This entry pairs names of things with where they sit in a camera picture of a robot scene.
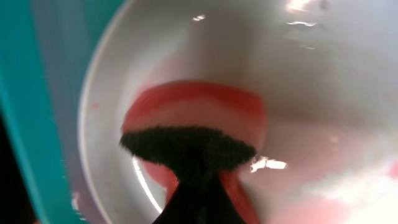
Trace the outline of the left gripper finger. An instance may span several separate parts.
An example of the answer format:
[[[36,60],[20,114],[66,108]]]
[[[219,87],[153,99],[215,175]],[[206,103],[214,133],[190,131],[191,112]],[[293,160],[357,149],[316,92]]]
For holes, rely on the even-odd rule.
[[[181,183],[153,224],[245,224],[218,177],[207,188]]]

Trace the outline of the green and pink sponge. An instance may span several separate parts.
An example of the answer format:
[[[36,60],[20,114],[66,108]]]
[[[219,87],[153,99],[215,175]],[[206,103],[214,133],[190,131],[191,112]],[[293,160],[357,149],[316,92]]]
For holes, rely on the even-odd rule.
[[[167,191],[205,189],[218,177],[245,223],[259,217],[240,168],[263,147],[266,109],[256,94],[210,82],[179,81],[142,92],[126,113],[120,144]]]

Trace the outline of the light blue plate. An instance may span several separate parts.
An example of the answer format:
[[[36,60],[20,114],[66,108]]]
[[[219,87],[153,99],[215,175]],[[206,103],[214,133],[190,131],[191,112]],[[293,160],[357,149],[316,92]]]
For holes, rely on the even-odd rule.
[[[79,111],[105,223],[150,223],[164,208],[120,127],[140,92],[186,79],[266,101],[266,143],[240,176],[262,223],[397,222],[396,0],[126,1]]]

